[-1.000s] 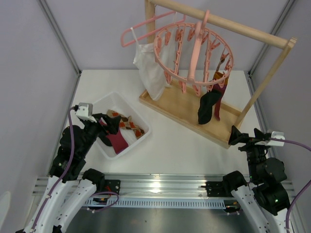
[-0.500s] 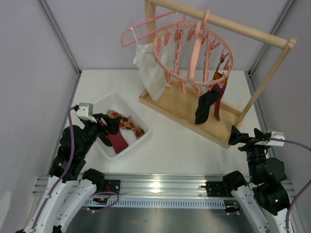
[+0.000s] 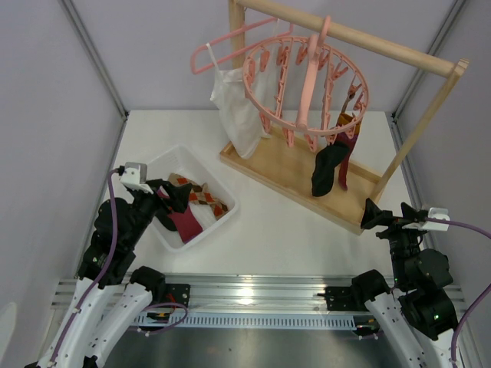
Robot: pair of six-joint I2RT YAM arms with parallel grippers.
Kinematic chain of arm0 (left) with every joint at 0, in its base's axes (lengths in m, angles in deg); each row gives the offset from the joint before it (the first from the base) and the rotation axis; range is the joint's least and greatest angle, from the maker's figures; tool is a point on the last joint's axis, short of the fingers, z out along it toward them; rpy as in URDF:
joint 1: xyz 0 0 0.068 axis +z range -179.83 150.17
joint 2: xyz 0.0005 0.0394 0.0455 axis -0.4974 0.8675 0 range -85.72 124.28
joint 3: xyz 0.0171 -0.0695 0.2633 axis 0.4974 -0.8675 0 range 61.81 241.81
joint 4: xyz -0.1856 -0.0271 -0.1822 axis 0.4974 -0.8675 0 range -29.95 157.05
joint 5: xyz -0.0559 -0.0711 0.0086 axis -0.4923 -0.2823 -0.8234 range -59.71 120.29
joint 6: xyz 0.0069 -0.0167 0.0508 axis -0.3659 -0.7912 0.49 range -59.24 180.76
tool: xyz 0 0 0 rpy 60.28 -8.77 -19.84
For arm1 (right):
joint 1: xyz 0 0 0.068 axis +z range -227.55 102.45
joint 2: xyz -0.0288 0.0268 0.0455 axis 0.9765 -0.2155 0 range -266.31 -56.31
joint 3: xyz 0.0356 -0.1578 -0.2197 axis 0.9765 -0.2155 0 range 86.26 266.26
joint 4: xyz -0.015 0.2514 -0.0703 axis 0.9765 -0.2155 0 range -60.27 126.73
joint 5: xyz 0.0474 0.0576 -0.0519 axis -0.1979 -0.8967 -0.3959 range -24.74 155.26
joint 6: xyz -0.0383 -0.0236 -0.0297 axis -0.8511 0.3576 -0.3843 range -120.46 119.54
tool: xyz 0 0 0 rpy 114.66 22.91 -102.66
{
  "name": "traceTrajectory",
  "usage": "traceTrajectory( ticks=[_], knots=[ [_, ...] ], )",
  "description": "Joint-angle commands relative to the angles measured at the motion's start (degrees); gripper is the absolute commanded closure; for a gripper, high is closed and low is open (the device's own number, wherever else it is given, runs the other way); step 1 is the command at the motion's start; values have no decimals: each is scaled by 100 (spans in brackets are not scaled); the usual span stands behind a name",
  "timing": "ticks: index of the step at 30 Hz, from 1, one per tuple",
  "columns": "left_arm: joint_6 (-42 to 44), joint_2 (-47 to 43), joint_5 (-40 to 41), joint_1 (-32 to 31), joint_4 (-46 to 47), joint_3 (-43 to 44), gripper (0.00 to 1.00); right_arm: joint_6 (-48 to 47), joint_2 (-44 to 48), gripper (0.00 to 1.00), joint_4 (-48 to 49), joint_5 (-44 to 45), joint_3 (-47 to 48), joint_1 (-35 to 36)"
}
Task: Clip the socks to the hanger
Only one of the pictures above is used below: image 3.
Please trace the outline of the white plastic basket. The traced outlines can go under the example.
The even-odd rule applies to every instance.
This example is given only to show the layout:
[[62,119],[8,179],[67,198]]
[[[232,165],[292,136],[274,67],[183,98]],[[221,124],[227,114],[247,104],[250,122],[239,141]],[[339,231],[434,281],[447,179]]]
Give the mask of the white plastic basket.
[[203,227],[203,232],[187,244],[182,243],[178,232],[165,229],[155,218],[150,228],[162,246],[171,253],[182,253],[197,245],[219,226],[224,225],[239,209],[238,199],[225,183],[192,150],[184,145],[175,145],[152,159],[148,164],[148,169],[152,179],[168,179],[171,173],[177,173],[200,185],[206,182],[210,192],[223,200],[229,207],[229,212],[221,219],[216,220],[209,206],[191,203],[192,213]]

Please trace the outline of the black sock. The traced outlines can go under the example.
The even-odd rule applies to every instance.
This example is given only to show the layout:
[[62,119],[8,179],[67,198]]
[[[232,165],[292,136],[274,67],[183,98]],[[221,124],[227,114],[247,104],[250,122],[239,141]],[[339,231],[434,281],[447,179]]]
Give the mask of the black sock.
[[311,194],[314,197],[327,195],[334,185],[335,168],[348,154],[348,146],[334,142],[321,149],[315,157],[315,169],[311,177]]

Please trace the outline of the pink round clip hanger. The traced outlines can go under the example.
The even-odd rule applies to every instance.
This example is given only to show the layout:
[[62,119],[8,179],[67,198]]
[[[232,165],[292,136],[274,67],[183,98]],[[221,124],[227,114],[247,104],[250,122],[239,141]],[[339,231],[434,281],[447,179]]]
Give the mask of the pink round clip hanger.
[[[288,147],[295,145],[295,134],[301,133],[308,148],[314,152],[318,149],[318,140],[324,138],[328,145],[335,142],[338,134],[346,132],[352,138],[354,128],[362,123],[369,103],[369,89],[364,75],[352,60],[344,53],[325,43],[331,18],[324,19],[321,30],[310,37],[293,36],[290,34],[267,38],[255,45],[249,55],[245,57],[242,66],[242,80],[244,83],[245,97],[259,111],[262,127],[265,132],[271,131],[272,125],[282,128],[282,134]],[[252,92],[252,84],[255,81],[256,71],[263,71],[269,61],[267,48],[274,51],[273,62],[279,68],[277,91],[273,95],[275,106],[264,107],[256,99]],[[302,93],[297,110],[297,116],[293,121],[283,117],[283,102],[287,90],[288,72],[290,67],[300,66],[306,63],[306,72],[302,85]],[[308,114],[314,97],[315,85],[318,75],[324,71],[324,92],[321,98],[321,122],[319,126],[308,122]],[[345,126],[331,125],[332,94],[336,82],[348,75],[351,77],[350,86],[359,86],[353,101],[352,113],[355,118]]]

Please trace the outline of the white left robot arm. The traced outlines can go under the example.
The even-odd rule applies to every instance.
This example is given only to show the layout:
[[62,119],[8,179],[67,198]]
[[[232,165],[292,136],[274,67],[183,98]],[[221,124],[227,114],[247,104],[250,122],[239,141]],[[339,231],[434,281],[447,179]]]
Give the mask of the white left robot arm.
[[110,198],[98,209],[71,303],[52,343],[33,367],[102,367],[141,312],[176,308],[189,313],[185,301],[170,299],[172,288],[165,275],[147,266],[134,271],[120,300],[111,310],[106,307],[122,285],[147,227],[160,215],[184,213],[191,190],[190,184],[175,186],[155,179],[129,189],[133,201],[127,202],[109,188]]

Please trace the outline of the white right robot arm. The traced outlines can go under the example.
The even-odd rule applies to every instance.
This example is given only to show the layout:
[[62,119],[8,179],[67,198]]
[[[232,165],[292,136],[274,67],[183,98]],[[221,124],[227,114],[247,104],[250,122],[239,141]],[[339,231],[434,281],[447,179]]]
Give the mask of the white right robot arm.
[[457,367],[456,310],[444,288],[453,283],[448,257],[422,248],[423,236],[445,232],[447,209],[416,210],[401,205],[402,214],[382,210],[365,202],[363,230],[384,227],[376,236],[389,243],[394,284],[389,286],[379,271],[353,278],[351,293],[357,305],[374,316],[405,367]]

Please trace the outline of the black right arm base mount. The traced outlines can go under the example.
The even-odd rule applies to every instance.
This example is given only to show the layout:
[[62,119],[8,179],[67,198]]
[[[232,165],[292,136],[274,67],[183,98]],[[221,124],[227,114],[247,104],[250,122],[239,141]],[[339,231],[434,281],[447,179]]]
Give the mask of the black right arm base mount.
[[317,293],[317,296],[324,299],[328,311],[367,311],[363,304],[355,300],[350,287],[326,287],[323,292]]

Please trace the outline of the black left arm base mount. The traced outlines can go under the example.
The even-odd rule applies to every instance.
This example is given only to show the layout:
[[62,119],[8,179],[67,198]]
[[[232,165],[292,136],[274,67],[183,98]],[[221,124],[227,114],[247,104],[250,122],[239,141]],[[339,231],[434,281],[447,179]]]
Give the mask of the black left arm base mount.
[[191,286],[189,284],[167,284],[163,295],[163,302],[189,305]]

